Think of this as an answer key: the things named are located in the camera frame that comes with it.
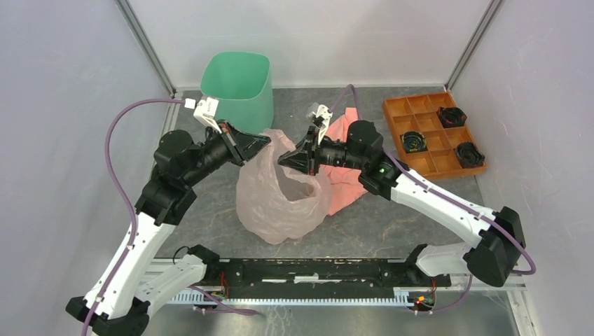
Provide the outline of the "green plastic trash bin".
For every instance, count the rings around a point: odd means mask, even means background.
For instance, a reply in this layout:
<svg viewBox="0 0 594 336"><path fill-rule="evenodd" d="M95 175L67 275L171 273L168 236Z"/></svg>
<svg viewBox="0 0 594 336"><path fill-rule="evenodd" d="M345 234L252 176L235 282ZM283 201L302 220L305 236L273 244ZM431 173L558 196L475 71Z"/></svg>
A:
<svg viewBox="0 0 594 336"><path fill-rule="evenodd" d="M259 134L275 117L270 60L254 52L227 51L213 56L203 72L200 91L219 101L216 119Z"/></svg>

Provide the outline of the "salmon pink cloth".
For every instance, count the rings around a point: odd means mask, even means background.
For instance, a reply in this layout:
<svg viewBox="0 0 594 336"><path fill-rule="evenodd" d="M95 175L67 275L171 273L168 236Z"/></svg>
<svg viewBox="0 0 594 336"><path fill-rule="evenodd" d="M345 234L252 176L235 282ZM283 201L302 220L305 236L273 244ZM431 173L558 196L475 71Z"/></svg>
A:
<svg viewBox="0 0 594 336"><path fill-rule="evenodd" d="M345 141L348 127L353 122L358 121L358 119L357 109L355 107L347 107L345 113L330 124L326 136L331 140ZM331 186L329 216L335 215L367 193L358 180L359 170L326 165L322 165L322 169L328 176Z"/></svg>

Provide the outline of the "orange compartment tray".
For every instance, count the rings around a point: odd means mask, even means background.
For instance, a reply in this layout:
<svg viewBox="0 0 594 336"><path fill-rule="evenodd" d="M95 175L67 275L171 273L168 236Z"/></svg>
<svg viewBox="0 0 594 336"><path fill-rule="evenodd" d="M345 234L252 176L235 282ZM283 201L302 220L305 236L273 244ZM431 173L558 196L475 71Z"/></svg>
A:
<svg viewBox="0 0 594 336"><path fill-rule="evenodd" d="M455 148L471 141L479 150L468 126L444 129L437 116L439 107L457 107L449 92L417 94L388 98L382 103L385 120L392 134L399 159L428 179L450 179L482 174L482 167L463 169ZM427 151L405 153L401 135L408 131L420 132L427 140Z"/></svg>

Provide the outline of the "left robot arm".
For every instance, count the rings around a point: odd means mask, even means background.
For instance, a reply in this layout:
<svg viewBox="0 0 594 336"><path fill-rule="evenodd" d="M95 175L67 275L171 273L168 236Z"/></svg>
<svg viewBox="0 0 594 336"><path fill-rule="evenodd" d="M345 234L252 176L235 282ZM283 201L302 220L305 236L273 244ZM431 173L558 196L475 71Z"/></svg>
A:
<svg viewBox="0 0 594 336"><path fill-rule="evenodd" d="M175 295L197 282L208 286L219 279L216 262L190 253L141 283L196 200L194 186L226 163L245 165L270 142L268 136L243 133L225 120L208 127L203 142L194 142L182 129L161 137L153 155L156 165L116 254L95 286L67 304L67 313L83 323L83 335L141 335L152 315Z"/></svg>

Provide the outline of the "black bag roll top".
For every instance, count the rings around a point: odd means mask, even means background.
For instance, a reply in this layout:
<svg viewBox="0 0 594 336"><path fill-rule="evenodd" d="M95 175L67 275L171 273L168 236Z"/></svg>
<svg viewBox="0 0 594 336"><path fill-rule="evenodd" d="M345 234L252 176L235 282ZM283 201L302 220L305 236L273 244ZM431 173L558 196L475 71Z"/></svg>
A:
<svg viewBox="0 0 594 336"><path fill-rule="evenodd" d="M463 127L467 121L466 113L458 107L439 107L437 116L444 129Z"/></svg>

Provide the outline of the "translucent pink plastic trash bag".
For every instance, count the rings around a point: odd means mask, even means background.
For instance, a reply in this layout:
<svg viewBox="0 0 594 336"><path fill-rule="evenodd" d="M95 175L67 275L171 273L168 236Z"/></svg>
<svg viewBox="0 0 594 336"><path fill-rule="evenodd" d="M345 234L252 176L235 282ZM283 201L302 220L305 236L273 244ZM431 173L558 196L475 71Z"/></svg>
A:
<svg viewBox="0 0 594 336"><path fill-rule="evenodd" d="M283 131L265 129L271 142L240 168L236 212L241 224L269 244L303 237L329 214L332 191L323 171L308 176L278 165L280 155L296 149Z"/></svg>

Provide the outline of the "black bag roll right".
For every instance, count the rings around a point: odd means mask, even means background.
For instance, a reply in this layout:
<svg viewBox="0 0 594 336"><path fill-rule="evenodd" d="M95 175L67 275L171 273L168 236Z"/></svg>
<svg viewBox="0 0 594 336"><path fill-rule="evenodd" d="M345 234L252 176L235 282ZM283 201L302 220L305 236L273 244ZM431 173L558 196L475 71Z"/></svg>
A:
<svg viewBox="0 0 594 336"><path fill-rule="evenodd" d="M471 141L460 143L455 148L455 154L463 169L482 167L485 163L485 156Z"/></svg>

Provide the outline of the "right corner aluminium post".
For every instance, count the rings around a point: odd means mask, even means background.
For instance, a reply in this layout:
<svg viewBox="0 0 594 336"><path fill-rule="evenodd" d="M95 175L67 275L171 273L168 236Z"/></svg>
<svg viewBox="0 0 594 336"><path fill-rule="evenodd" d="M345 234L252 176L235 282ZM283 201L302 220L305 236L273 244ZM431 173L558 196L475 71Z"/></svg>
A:
<svg viewBox="0 0 594 336"><path fill-rule="evenodd" d="M450 91L454 88L504 3L504 0L489 1L450 76L444 83L443 87L445 91Z"/></svg>

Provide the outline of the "black green bag roll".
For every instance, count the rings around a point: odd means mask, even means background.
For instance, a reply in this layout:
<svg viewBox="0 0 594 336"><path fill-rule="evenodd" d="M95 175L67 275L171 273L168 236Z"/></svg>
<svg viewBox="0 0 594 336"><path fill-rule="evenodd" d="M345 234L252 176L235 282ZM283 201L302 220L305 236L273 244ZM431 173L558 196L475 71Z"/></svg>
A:
<svg viewBox="0 0 594 336"><path fill-rule="evenodd" d="M420 132L405 132L401 135L401 143L405 153L419 153L427 151L427 140Z"/></svg>

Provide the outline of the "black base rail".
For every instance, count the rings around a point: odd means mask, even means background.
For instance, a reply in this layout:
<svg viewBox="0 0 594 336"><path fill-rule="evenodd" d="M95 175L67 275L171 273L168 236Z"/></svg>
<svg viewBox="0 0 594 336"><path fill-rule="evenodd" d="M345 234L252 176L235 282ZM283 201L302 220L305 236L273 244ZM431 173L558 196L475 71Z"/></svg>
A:
<svg viewBox="0 0 594 336"><path fill-rule="evenodd" d="M402 260L231 258L210 263L196 285L227 305L412 307L410 294L451 284Z"/></svg>

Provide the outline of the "corner aluminium post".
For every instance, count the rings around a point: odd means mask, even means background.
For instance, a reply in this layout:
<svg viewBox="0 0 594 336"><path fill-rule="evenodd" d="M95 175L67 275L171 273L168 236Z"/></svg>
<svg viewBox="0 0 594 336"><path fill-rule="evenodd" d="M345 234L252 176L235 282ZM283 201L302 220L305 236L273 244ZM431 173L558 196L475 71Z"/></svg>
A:
<svg viewBox="0 0 594 336"><path fill-rule="evenodd" d="M134 35L140 48L145 54L148 62L157 74L162 86L168 92L168 95L173 97L177 93L177 89L167 74L163 63L160 61L160 58L158 57L157 52L150 42L150 39L144 28L142 27L142 24L137 17L131 3L128 0L115 0L115 3L127 22L129 28L131 29L132 34Z"/></svg>
<svg viewBox="0 0 594 336"><path fill-rule="evenodd" d="M450 76L444 83L443 87L445 91L450 91L454 88L504 3L504 0L489 1Z"/></svg>

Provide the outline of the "left corner aluminium post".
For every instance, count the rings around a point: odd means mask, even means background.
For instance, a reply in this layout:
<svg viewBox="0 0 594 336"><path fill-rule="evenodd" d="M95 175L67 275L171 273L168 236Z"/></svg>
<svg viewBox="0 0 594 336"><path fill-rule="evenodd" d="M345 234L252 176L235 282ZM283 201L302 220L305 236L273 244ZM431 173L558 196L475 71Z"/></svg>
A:
<svg viewBox="0 0 594 336"><path fill-rule="evenodd" d="M160 61L160 58L158 57L157 52L150 42L150 39L144 28L142 27L142 24L137 17L131 3L128 0L115 0L115 3L127 22L129 28L131 29L132 34L134 35L140 48L145 54L148 62L157 74L162 86L168 92L168 95L173 97L177 93L177 89L167 74L163 63Z"/></svg>

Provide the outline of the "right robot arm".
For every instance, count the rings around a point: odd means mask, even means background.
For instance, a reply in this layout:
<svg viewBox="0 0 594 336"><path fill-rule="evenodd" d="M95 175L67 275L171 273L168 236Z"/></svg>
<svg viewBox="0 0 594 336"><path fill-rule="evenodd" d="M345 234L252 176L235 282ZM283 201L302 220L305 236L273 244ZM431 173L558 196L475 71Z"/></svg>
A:
<svg viewBox="0 0 594 336"><path fill-rule="evenodd" d="M410 207L461 238L459 244L420 249L404 267L406 280L414 286L442 274L471 274L502 287L511 274L521 273L516 265L526 256L526 244L519 214L507 206L495 211L473 205L428 181L385 151L372 122L352 123L345 141L333 141L312 125L295 150L277 162L311 176L322 165L356 169L359 183L370 194Z"/></svg>

